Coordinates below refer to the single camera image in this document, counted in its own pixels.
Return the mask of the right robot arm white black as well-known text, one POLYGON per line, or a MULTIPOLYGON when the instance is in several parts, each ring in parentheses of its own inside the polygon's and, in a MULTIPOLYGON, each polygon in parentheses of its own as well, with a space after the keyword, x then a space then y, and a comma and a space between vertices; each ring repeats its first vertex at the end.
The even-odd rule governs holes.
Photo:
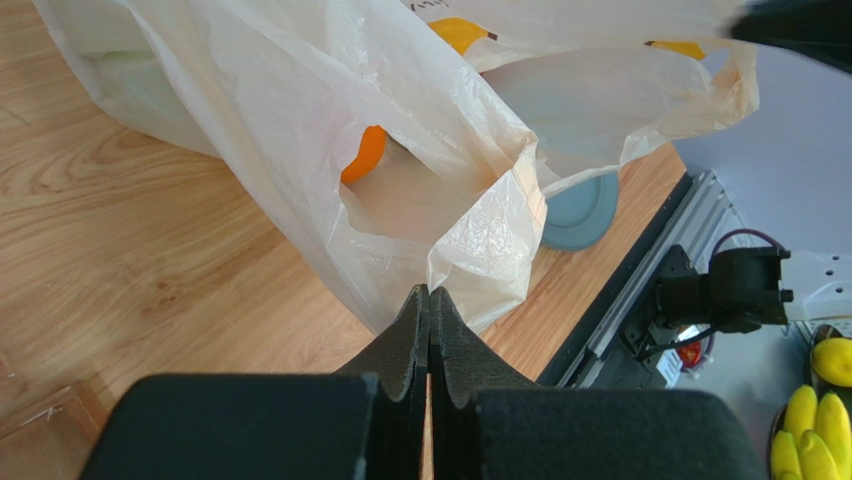
MULTIPOLYGON (((793 51, 851 71, 848 1, 761 1, 727 20, 725 37, 793 51)), ((765 247, 714 246, 705 273, 660 278, 649 292, 669 328, 706 324, 710 332, 748 333, 791 321, 851 316, 851 256, 765 247)))

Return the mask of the brown wooden divider tray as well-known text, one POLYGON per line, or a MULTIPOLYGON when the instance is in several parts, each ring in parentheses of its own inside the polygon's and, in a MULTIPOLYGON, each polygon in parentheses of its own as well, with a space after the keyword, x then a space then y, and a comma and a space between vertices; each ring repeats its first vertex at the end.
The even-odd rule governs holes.
POLYGON ((108 409, 94 392, 96 364, 80 367, 39 398, 1 410, 3 479, 76 479, 108 409))

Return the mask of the translucent plastic bag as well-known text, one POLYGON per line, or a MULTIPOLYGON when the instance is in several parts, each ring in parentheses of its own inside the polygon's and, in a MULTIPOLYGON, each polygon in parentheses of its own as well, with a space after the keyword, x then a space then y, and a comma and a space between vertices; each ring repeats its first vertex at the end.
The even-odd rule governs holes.
POLYGON ((383 331, 411 287, 482 331, 527 297, 546 201, 759 106, 741 1, 39 1, 95 103, 223 159, 383 331), (368 175, 340 180, 371 125, 368 175))

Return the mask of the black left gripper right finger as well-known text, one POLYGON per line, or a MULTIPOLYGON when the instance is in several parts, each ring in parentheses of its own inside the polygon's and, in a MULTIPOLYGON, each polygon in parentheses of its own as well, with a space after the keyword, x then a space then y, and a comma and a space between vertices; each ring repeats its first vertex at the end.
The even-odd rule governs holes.
POLYGON ((430 298, 438 479, 761 479, 740 422, 690 390, 557 389, 531 381, 430 298))

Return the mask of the background fruit bowl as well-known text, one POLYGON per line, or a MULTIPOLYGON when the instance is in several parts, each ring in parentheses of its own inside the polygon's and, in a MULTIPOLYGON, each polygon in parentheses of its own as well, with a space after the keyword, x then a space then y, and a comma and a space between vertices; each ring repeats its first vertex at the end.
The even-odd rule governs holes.
POLYGON ((772 479, 851 477, 851 339, 819 326, 806 382, 775 417, 769 438, 772 479))

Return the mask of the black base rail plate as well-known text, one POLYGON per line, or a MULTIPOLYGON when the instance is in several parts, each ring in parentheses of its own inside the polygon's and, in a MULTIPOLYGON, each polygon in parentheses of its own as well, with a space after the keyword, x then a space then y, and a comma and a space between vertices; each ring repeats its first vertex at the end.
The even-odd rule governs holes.
POLYGON ((714 172, 682 177, 538 383, 557 388, 673 387, 680 376, 674 352, 636 359, 644 341, 672 336, 655 327, 649 293, 659 278, 706 272, 722 233, 741 224, 714 172))

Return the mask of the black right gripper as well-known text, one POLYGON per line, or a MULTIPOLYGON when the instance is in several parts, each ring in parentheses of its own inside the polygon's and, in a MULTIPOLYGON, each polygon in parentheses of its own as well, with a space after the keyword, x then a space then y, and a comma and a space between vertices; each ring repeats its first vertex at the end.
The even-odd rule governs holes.
POLYGON ((851 72, 851 0, 755 1, 728 23, 728 37, 788 50, 851 72))

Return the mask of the orange fake fruit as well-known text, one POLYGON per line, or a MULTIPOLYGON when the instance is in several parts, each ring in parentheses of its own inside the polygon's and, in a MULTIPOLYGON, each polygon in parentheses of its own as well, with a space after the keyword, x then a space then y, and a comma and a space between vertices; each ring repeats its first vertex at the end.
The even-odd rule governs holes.
POLYGON ((379 125, 367 127, 354 160, 341 173, 343 184, 352 184, 368 175, 381 161, 387 144, 387 133, 379 125))

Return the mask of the grey round plate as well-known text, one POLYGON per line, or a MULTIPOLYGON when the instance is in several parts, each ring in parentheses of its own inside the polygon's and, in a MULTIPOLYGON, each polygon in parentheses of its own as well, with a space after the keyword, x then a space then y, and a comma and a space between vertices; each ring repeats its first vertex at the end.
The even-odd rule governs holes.
POLYGON ((619 198, 618 174, 608 173, 552 196, 541 243, 560 251, 587 249, 612 225, 619 198))

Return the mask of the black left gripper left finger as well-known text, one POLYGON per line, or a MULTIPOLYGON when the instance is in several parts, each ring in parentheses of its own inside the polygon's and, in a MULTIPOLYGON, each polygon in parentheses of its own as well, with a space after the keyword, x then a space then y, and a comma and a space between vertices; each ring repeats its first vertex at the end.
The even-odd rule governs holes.
POLYGON ((416 479, 429 296, 331 374, 168 373, 110 414, 84 479, 416 479))

